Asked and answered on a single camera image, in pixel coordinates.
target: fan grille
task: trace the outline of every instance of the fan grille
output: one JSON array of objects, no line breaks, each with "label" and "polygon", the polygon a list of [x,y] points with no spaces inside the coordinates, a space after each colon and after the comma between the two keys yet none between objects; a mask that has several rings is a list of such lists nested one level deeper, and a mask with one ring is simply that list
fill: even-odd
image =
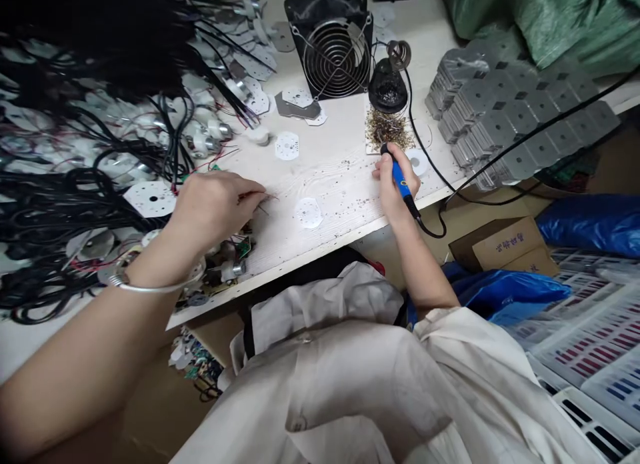
[{"label": "fan grille", "polygon": [[320,23],[309,35],[302,56],[312,94],[335,98],[362,92],[369,82],[370,52],[356,24],[342,20]]}]

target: blue soldering iron handle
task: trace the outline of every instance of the blue soldering iron handle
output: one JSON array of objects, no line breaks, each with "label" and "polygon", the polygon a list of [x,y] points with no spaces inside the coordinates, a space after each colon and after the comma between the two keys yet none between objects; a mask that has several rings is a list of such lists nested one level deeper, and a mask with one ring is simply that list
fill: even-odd
[{"label": "blue soldering iron handle", "polygon": [[418,208],[415,206],[413,196],[411,195],[411,190],[407,185],[407,181],[405,180],[405,175],[402,174],[402,169],[400,168],[400,164],[398,164],[397,159],[388,150],[387,144],[382,144],[382,146],[380,146],[380,154],[389,154],[393,159],[393,180],[395,181],[396,186],[398,186],[398,190],[400,191],[402,200],[405,202],[413,218],[422,222],[420,211],[418,211]]},{"label": "blue soldering iron handle", "polygon": [[407,185],[407,181],[405,180],[405,175],[402,174],[402,169],[400,169],[400,164],[398,164],[398,161],[393,156],[393,154],[389,152],[386,144],[382,144],[382,146],[380,147],[380,154],[389,154],[393,159],[393,172],[392,172],[393,180],[395,181],[396,186],[398,186],[398,190],[400,190],[400,195],[402,196],[402,199],[404,200],[404,198],[409,196],[411,200],[413,200],[413,196],[411,195],[411,190]]}]

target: wrist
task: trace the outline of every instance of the wrist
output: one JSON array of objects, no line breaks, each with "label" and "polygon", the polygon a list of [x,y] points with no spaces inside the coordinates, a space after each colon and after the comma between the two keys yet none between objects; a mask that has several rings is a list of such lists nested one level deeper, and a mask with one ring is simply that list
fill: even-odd
[{"label": "wrist", "polygon": [[165,228],[128,266],[130,283],[138,287],[165,287],[186,280],[203,253],[185,244],[172,229]]},{"label": "wrist", "polygon": [[414,218],[407,213],[406,216],[398,217],[389,222],[396,241],[421,239]]}]

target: sleeve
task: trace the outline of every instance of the sleeve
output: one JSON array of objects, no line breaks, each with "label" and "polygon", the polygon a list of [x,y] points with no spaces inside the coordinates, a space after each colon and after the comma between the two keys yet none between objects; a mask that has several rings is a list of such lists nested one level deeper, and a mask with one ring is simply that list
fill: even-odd
[{"label": "sleeve", "polygon": [[507,332],[462,308],[436,309],[414,334],[448,384],[481,416],[526,443],[544,462],[601,462],[593,445],[538,383],[522,347]]},{"label": "sleeve", "polygon": [[[486,369],[494,368],[492,363],[499,363],[537,384],[520,344],[500,326],[487,322],[466,307],[432,310],[415,325],[413,334],[436,361],[444,351],[482,375],[492,372]],[[478,360],[478,351],[483,359]]]}]

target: green plastic bag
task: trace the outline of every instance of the green plastic bag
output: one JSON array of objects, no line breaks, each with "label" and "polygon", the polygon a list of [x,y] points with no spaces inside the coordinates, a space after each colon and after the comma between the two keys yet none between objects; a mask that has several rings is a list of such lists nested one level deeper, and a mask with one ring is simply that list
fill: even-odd
[{"label": "green plastic bag", "polygon": [[516,24],[544,69],[563,54],[592,77],[640,64],[640,0],[444,0],[458,36]]}]

